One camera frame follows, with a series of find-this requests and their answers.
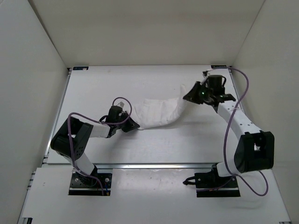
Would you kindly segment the dark corner label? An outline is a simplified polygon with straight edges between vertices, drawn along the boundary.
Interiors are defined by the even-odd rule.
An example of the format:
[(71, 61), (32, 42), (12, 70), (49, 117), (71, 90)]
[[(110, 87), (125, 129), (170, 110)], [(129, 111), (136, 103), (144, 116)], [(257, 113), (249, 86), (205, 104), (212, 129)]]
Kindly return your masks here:
[(88, 66), (74, 66), (72, 70), (88, 70)]
[(211, 65), (212, 69), (216, 69), (216, 68), (226, 68), (226, 65)]

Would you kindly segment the white pleated skirt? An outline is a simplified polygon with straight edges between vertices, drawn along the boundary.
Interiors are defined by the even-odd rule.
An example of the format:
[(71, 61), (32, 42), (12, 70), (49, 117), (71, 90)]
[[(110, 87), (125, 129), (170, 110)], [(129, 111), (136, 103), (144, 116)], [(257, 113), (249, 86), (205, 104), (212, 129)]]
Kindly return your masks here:
[(186, 87), (182, 84), (176, 98), (144, 99), (133, 106), (130, 117), (139, 125), (139, 130), (169, 125), (178, 120), (186, 109), (187, 101), (183, 99), (186, 94)]

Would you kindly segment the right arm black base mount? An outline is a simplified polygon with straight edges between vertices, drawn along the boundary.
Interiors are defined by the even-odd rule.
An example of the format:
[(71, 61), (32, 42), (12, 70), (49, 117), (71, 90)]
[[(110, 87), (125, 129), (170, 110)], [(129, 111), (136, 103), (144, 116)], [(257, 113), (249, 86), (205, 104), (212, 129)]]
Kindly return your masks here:
[(183, 181), (184, 185), (196, 187), (197, 198), (240, 197), (237, 180), (234, 176), (219, 177), (212, 171), (195, 173)]

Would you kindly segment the aluminium table edge rail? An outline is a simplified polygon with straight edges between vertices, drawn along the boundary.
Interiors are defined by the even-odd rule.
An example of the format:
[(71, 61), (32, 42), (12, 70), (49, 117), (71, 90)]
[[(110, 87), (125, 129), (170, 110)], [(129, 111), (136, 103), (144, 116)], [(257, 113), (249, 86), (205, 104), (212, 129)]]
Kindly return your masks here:
[(98, 163), (98, 169), (210, 169), (213, 163)]

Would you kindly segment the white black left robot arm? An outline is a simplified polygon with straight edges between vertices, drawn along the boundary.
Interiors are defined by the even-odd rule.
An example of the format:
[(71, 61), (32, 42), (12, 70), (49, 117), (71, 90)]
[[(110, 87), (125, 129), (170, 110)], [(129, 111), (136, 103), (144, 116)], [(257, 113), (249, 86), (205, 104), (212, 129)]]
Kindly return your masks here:
[(140, 125), (119, 105), (111, 106), (108, 114), (95, 124), (83, 122), (74, 115), (75, 113), (72, 113), (59, 128), (51, 140), (50, 147), (72, 164), (81, 182), (92, 186), (99, 177), (96, 166), (85, 154), (89, 139), (108, 139), (118, 130), (128, 133), (136, 130)]

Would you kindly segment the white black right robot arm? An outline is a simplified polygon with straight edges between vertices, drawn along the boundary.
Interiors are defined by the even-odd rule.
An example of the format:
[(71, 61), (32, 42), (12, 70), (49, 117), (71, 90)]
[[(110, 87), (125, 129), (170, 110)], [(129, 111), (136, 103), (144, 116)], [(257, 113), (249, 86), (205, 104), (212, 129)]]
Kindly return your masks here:
[(224, 161), (216, 164), (216, 171), (209, 176), (210, 183), (220, 187), (227, 176), (273, 168), (274, 135), (256, 126), (239, 108), (239, 101), (225, 92), (226, 78), (209, 75), (204, 81), (197, 81), (183, 97), (195, 104), (206, 104), (227, 122), (227, 131), (233, 131), (238, 144), (232, 152), (223, 149)]

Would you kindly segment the left dark corner label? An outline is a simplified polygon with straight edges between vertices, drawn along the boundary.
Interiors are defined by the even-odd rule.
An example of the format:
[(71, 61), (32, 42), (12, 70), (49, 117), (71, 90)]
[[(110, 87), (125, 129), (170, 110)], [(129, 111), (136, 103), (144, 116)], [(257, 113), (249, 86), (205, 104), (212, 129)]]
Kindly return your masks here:
[(74, 66), (72, 70), (88, 70), (88, 66)]

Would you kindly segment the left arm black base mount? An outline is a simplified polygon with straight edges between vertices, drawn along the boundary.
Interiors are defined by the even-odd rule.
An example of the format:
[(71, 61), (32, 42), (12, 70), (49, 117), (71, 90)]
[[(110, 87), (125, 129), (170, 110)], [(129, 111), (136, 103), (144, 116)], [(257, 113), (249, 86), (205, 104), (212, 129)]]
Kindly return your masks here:
[(75, 171), (72, 172), (68, 195), (70, 196), (110, 196), (113, 174), (102, 172), (98, 169), (97, 178), (102, 187), (94, 178), (83, 176)]

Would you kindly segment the right dark corner label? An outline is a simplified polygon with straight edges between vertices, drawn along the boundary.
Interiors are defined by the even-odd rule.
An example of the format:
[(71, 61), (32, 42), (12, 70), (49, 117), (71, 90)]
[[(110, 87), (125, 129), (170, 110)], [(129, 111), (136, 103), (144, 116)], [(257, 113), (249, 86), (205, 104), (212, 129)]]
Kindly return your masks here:
[(226, 65), (211, 65), (212, 69), (216, 69), (216, 68), (226, 68)]

